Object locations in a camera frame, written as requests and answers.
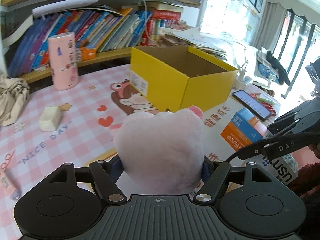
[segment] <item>pink cylindrical container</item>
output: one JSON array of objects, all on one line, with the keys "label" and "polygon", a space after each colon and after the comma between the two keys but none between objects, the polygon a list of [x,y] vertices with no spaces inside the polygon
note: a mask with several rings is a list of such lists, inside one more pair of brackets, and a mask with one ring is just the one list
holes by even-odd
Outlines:
[{"label": "pink cylindrical container", "polygon": [[75,34],[61,33],[48,38],[52,81],[56,89],[66,90],[78,84]]}]

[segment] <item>curtain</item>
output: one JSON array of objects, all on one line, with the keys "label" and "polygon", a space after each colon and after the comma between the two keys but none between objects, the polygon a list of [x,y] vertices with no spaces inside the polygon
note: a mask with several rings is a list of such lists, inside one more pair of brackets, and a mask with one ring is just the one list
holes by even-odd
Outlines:
[{"label": "curtain", "polygon": [[264,47],[273,51],[281,33],[287,9],[280,3],[266,2],[259,30],[253,42],[257,49]]}]

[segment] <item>orange and blue box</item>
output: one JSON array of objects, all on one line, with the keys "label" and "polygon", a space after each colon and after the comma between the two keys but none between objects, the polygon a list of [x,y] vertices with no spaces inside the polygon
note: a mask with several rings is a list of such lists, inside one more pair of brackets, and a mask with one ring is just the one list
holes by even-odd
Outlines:
[{"label": "orange and blue box", "polygon": [[233,116],[221,136],[237,151],[260,141],[267,131],[265,125],[253,113],[243,108]]}]

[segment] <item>open box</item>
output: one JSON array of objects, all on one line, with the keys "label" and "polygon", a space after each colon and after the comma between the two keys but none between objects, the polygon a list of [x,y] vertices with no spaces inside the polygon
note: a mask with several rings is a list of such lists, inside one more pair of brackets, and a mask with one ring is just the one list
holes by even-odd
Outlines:
[{"label": "open box", "polygon": [[130,69],[131,84],[160,111],[171,112],[223,103],[238,71],[190,46],[132,48]]}]

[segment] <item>book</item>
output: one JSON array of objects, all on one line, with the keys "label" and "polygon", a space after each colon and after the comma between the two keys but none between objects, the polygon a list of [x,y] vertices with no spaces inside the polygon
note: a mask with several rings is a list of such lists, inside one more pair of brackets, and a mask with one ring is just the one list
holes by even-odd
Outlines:
[{"label": "book", "polygon": [[91,4],[89,6],[81,7],[81,8],[74,8],[74,10],[95,10],[95,11],[105,11],[112,13],[113,15],[117,16],[123,16],[120,12],[118,12],[116,9],[111,8],[110,6],[104,5],[104,4]]},{"label": "book", "polygon": [[26,55],[29,54],[30,46],[33,44],[33,40],[35,36],[37,35],[37,29],[43,24],[43,20],[36,19],[34,21],[34,24],[32,26],[32,32],[28,36],[27,42],[22,48],[21,52],[19,53],[18,60],[16,62],[16,66],[14,68],[14,72],[12,73],[13,77],[17,77],[21,74],[21,69],[24,64],[24,59],[26,58]]},{"label": "book", "polygon": [[79,18],[79,20],[76,22],[76,26],[73,28],[73,32],[75,33],[75,35],[78,33],[78,31],[81,29],[81,27],[83,27],[84,23],[87,21],[87,19],[94,14],[94,12],[92,10],[86,10],[81,17]]},{"label": "book", "polygon": [[47,33],[46,37],[44,38],[45,41],[43,42],[42,46],[41,46],[41,49],[40,49],[40,52],[36,58],[36,60],[34,61],[33,63],[33,66],[32,68],[37,68],[40,66],[40,63],[45,55],[45,53],[47,52],[47,49],[48,49],[48,41],[47,39],[50,37],[50,36],[53,36],[55,35],[56,33],[56,29],[57,28],[60,28],[60,26],[62,25],[62,18],[63,14],[60,14],[59,17],[57,18],[56,22],[54,22],[53,26],[50,28],[50,32]]},{"label": "book", "polygon": [[96,29],[97,25],[108,15],[109,13],[108,12],[103,12],[99,17],[98,19],[94,22],[94,24],[88,29],[86,35],[84,35],[82,37],[82,40],[78,41],[77,45],[76,45],[76,48],[80,48],[80,47],[83,47],[87,41],[88,41],[88,38],[89,38],[89,35],[92,35],[92,32],[93,30]]},{"label": "book", "polygon": [[81,15],[84,13],[84,10],[80,10],[76,17],[72,20],[69,26],[66,28],[66,33],[73,32],[73,28],[76,26],[76,22],[80,19]]},{"label": "book", "polygon": [[138,20],[133,24],[132,28],[130,29],[130,36],[127,39],[127,42],[124,44],[125,47],[128,47],[132,38],[133,38],[133,33],[134,31],[138,28],[138,26],[140,25],[141,19],[138,17]]},{"label": "book", "polygon": [[105,39],[105,41],[102,43],[102,45],[98,48],[97,52],[104,51],[105,47],[108,45],[110,41],[112,41],[113,37],[116,35],[116,33],[119,31],[121,26],[127,21],[127,19],[130,17],[130,15],[126,15],[123,19],[123,21],[113,30],[113,32]]},{"label": "book", "polygon": [[[66,11],[60,18],[60,20],[58,21],[58,23],[56,24],[56,26],[53,28],[52,33],[50,33],[49,37],[54,36],[57,34],[57,32],[60,30],[60,28],[62,27],[62,25],[64,24],[64,22],[68,19],[68,17],[71,15],[71,13],[69,11]],[[46,42],[47,46],[46,46],[46,52],[43,55],[41,61],[40,61],[40,65],[44,65],[44,64],[48,64],[49,63],[49,51],[48,51],[48,41]]]},{"label": "book", "polygon": [[58,30],[57,34],[65,33],[70,23],[74,20],[74,18],[78,15],[78,11],[73,10],[71,14],[68,16],[64,24]]},{"label": "book", "polygon": [[111,36],[110,40],[107,40],[103,44],[102,51],[108,51],[114,49],[114,47],[119,44],[122,37],[134,26],[134,23],[138,20],[139,16],[137,14],[132,14],[128,16],[126,20],[119,25],[119,28],[114,31],[114,35]]},{"label": "book", "polygon": [[30,15],[27,19],[19,25],[19,27],[7,38],[2,40],[2,47],[7,47],[14,44],[18,39],[20,39],[23,34],[28,30],[28,28],[33,25],[33,16]]},{"label": "book", "polygon": [[164,11],[172,11],[172,12],[178,12],[183,13],[183,7],[172,5],[169,3],[163,3],[158,1],[148,1],[146,2],[147,7],[153,7],[157,10],[164,10]]},{"label": "book", "polygon": [[31,71],[31,67],[33,65],[34,60],[36,59],[36,55],[39,53],[39,49],[41,47],[42,41],[43,41],[44,37],[46,36],[48,30],[52,26],[53,22],[54,22],[54,18],[51,16],[48,16],[45,19],[44,28],[43,28],[39,38],[33,44],[29,58],[26,60],[26,64],[23,67],[23,70],[22,70],[23,73],[29,73]]},{"label": "book", "polygon": [[[139,9],[144,11],[145,8],[140,6]],[[152,12],[153,19],[160,19],[160,20],[175,20],[178,21],[181,18],[180,12],[173,12],[173,11],[166,11],[166,10],[157,10],[153,7],[147,7],[148,12]]]},{"label": "book", "polygon": [[44,36],[43,40],[42,40],[42,43],[41,43],[41,46],[40,46],[40,49],[39,49],[39,52],[36,54],[36,58],[35,60],[33,61],[33,64],[32,64],[32,67],[31,68],[36,68],[43,55],[45,54],[45,51],[43,51],[42,48],[44,48],[44,44],[45,42],[47,41],[48,39],[48,36],[50,35],[50,33],[52,32],[53,28],[55,27],[55,25],[57,24],[57,22],[59,21],[59,19],[61,18],[62,14],[58,14],[58,13],[55,13],[53,16],[52,16],[52,25],[50,26],[50,28],[48,29],[46,35]]},{"label": "book", "polygon": [[141,46],[152,46],[155,44],[156,19],[149,19],[142,34]]},{"label": "book", "polygon": [[86,34],[87,29],[94,23],[94,21],[100,16],[100,13],[95,12],[85,23],[84,27],[77,33],[75,36],[75,43],[77,44],[78,41]]},{"label": "book", "polygon": [[104,37],[106,39],[108,36],[105,34],[109,32],[109,30],[116,25],[116,23],[120,20],[120,17],[113,17],[105,26],[101,29],[101,31],[96,35],[95,39],[88,45],[89,48],[93,49],[100,43],[101,39]]},{"label": "book", "polygon": [[19,56],[21,55],[21,52],[22,52],[23,48],[25,47],[30,35],[34,31],[34,28],[35,28],[35,23],[33,25],[31,25],[31,27],[26,31],[26,33],[24,34],[24,36],[21,39],[21,42],[20,42],[15,54],[13,55],[12,61],[10,62],[9,67],[8,67],[8,75],[10,77],[14,77],[13,74],[15,72],[15,68],[17,67],[17,61],[19,59]]},{"label": "book", "polygon": [[101,31],[105,24],[107,24],[113,17],[114,16],[112,14],[108,14],[105,18],[102,19],[102,21],[97,24],[97,27],[92,31],[91,34],[89,34],[88,43],[86,44],[86,46],[96,37],[96,35]]},{"label": "book", "polygon": [[39,39],[42,31],[44,30],[45,26],[47,25],[49,20],[49,17],[47,17],[46,19],[39,19],[40,24],[36,30],[36,35],[33,38],[33,41],[30,44],[30,49],[26,54],[26,57],[24,59],[24,61],[22,62],[22,67],[20,69],[19,75],[21,75],[22,73],[28,73],[29,70],[29,59],[31,57],[31,54],[33,52],[33,47],[36,45],[37,40]]},{"label": "book", "polygon": [[98,39],[98,41],[95,43],[94,48],[89,47],[80,47],[76,49],[76,60],[77,61],[83,61],[83,60],[89,60],[96,57],[98,48],[102,45],[102,43],[105,41],[105,39],[113,32],[113,30],[119,25],[124,17],[128,15],[131,12],[131,8],[129,9],[123,9],[120,11],[121,17],[118,18],[111,27],[106,27],[106,32],[103,33],[103,35]]},{"label": "book", "polygon": [[136,28],[136,30],[133,33],[133,37],[132,37],[132,40],[129,44],[129,47],[135,47],[136,44],[138,43],[139,38],[140,38],[142,32],[144,31],[145,23],[146,23],[146,21],[148,21],[150,19],[152,12],[147,11],[147,14],[146,14],[145,11],[137,11],[136,14],[139,15],[141,22],[139,23],[138,27]]}]

